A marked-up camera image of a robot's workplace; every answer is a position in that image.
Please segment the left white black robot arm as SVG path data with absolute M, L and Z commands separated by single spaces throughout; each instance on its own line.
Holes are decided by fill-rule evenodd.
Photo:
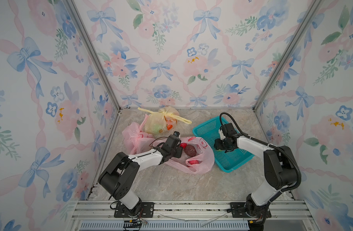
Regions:
M 139 171 L 161 165 L 171 158 L 180 158 L 183 148 L 180 146 L 180 133 L 174 132 L 166 141 L 152 147 L 151 150 L 136 155 L 119 152 L 100 174 L 100 184 L 112 198 L 133 213 L 141 209 L 142 200 L 131 190 Z

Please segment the red apple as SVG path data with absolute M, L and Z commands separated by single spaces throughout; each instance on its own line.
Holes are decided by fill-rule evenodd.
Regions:
M 180 144 L 180 147 L 182 147 L 183 149 L 185 149 L 187 147 L 187 144 L 186 143 L 181 143 Z

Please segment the pink printed plastic bag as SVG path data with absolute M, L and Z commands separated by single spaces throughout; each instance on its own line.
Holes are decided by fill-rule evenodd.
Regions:
M 171 158 L 165 163 L 177 170 L 187 174 L 204 174 L 209 172 L 215 162 L 214 152 L 210 145 L 201 137 L 184 137 L 180 138 L 181 143 L 193 145 L 197 151 L 197 156 L 189 157 L 185 154 L 184 149 L 181 158 Z M 166 137 L 154 139 L 149 147 L 160 152 L 162 144 L 167 140 Z

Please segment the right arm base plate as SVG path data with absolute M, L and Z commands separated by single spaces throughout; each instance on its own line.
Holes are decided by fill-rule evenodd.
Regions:
M 234 218 L 262 218 L 264 214 L 266 218 L 272 217 L 270 209 L 266 205 L 256 206 L 250 202 L 231 202 L 229 205 L 227 213 L 231 213 Z

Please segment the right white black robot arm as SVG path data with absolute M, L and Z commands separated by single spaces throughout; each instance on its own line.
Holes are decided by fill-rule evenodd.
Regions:
M 301 183 L 301 173 L 289 147 L 278 147 L 238 133 L 231 123 L 221 125 L 219 135 L 215 149 L 225 152 L 241 149 L 263 161 L 265 181 L 246 198 L 244 212 L 248 216 L 263 218 L 273 201 Z

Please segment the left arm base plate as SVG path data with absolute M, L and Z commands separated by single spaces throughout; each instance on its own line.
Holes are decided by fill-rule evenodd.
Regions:
M 123 203 L 117 203 L 114 208 L 115 218 L 152 218 L 154 202 L 138 202 L 133 209 L 127 208 Z

